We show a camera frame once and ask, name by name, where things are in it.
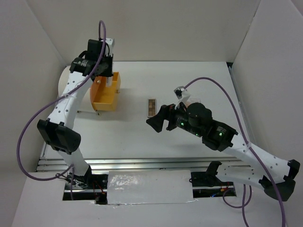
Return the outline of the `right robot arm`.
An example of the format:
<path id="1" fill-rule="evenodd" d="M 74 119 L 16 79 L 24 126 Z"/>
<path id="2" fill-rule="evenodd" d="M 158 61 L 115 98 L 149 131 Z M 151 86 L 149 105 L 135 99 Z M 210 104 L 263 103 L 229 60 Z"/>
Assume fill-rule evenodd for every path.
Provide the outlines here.
<path id="1" fill-rule="evenodd" d="M 300 163 L 294 159 L 280 159 L 254 144 L 248 145 L 234 128 L 212 118 L 211 110 L 201 103 L 186 107 L 181 104 L 161 106 L 159 112 L 147 119 L 157 133 L 162 131 L 164 121 L 167 130 L 181 128 L 202 139 L 202 143 L 214 151 L 231 155 L 249 165 L 248 168 L 224 165 L 212 161 L 206 170 L 206 180 L 211 185 L 234 182 L 262 189 L 275 200 L 287 201 L 294 192 L 295 177 Z"/>

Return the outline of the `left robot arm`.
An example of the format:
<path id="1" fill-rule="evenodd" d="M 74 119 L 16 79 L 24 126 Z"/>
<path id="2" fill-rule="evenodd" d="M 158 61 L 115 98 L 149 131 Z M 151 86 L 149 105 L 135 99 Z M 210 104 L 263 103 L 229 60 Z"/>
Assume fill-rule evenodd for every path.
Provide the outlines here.
<path id="1" fill-rule="evenodd" d="M 87 50 L 75 58 L 69 68 L 63 98 L 57 102 L 46 120 L 39 120 L 37 128 L 46 144 L 57 151 L 67 165 L 77 185 L 89 188 L 93 183 L 92 170 L 80 151 L 81 136 L 73 130 L 76 113 L 94 81 L 103 80 L 105 87 L 113 82 L 114 39 L 88 41 Z"/>

